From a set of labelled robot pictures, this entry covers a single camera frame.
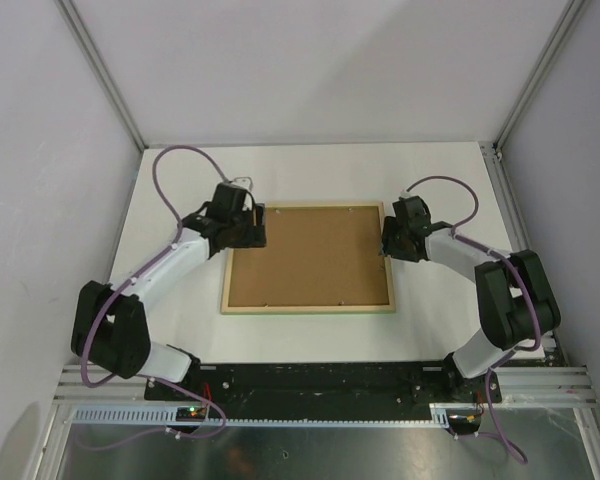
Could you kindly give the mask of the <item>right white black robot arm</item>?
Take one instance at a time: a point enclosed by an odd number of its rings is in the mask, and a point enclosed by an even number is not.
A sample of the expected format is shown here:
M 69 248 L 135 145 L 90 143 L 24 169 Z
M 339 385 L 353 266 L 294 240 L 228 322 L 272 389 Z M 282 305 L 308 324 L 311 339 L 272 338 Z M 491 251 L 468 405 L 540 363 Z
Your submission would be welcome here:
M 433 222 L 419 196 L 402 194 L 384 218 L 381 254 L 392 259 L 443 265 L 476 288 L 480 326 L 443 361 L 441 388 L 453 401 L 477 389 L 477 377 L 518 351 L 533 351 L 561 324 L 543 264 L 531 250 L 506 252 L 461 235 L 447 222 Z

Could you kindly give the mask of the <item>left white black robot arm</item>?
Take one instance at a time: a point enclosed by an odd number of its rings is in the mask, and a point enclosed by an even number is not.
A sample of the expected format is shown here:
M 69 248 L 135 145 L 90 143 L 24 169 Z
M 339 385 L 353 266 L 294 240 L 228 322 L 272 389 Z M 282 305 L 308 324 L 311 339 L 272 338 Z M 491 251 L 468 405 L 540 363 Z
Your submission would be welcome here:
M 80 290 L 70 348 L 81 358 L 85 384 L 102 384 L 88 379 L 86 365 L 91 362 L 112 378 L 164 379 L 182 400 L 199 392 L 201 376 L 192 369 L 197 359 L 153 341 L 148 314 L 183 277 L 217 253 L 265 247 L 266 208 L 249 190 L 223 182 L 211 200 L 175 219 L 173 240 L 136 271 L 106 284 L 90 281 Z

